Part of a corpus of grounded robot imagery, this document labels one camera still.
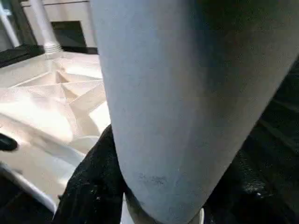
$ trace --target white pillar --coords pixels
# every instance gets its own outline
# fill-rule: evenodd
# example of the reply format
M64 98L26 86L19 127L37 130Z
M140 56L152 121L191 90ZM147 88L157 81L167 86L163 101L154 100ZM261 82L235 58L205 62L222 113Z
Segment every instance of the white pillar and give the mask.
M299 1L229 2L91 1L136 223L192 220L299 52Z
M0 18L1 21L3 23L3 26L7 32L7 35L11 41L11 43L13 44L14 47L18 47L20 46L20 42L18 40L18 37L14 31L13 26L11 25L8 17L7 17L7 13L4 11L3 5L0 1Z
M49 21L42 0L30 0L30 3L38 26L43 35L43 47L45 54L52 55L62 51L61 46L55 37L53 27Z

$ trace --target cylindrical pipe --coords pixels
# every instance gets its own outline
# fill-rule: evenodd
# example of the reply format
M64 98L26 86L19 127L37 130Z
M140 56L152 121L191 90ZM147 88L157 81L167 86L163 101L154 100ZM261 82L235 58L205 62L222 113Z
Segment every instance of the cylindrical pipe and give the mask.
M14 47L20 46L21 44L19 42L19 39L14 31L12 24L10 23L7 17L7 13L4 11L1 1L0 1L0 18L13 46Z
M53 54L61 51L61 46L57 41L52 25L48 18L42 0L30 0L33 13L43 35L43 47L46 54Z
M157 222L186 224L298 54L299 2L91 3L125 181Z

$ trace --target black cloth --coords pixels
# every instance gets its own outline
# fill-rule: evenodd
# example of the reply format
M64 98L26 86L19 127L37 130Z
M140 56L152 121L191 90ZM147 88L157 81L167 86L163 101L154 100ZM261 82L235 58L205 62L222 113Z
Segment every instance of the black cloth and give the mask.
M111 125L74 171L53 224L119 224L125 182Z

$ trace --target white wall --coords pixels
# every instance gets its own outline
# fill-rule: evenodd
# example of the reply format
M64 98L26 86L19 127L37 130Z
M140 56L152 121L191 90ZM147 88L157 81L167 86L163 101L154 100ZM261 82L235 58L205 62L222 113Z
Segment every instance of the white wall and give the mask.
M87 47L96 47L89 1L44 0L43 3L51 22L80 21ZM38 28L30 2L22 2L22 6L38 44L42 45L42 34Z

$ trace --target dark floor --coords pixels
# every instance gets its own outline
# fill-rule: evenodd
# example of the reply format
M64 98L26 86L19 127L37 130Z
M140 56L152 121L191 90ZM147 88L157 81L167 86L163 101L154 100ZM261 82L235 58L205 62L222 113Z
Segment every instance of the dark floor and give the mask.
M1 224L49 224L52 216L37 200L0 176Z

